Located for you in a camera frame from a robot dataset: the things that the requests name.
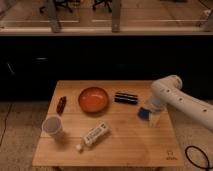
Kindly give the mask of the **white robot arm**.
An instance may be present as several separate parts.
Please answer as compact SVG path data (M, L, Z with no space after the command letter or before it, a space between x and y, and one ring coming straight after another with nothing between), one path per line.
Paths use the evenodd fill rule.
M169 75L151 83L147 105L152 112L160 112L169 104L182 111L213 132L213 105L181 91L183 82L177 75Z

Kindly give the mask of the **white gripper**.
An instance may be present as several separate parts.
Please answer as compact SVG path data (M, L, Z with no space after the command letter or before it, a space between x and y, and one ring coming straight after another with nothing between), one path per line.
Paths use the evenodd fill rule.
M158 98L151 97L147 100L151 113L149 114L149 126L155 127L160 120L161 111L164 110L165 103Z

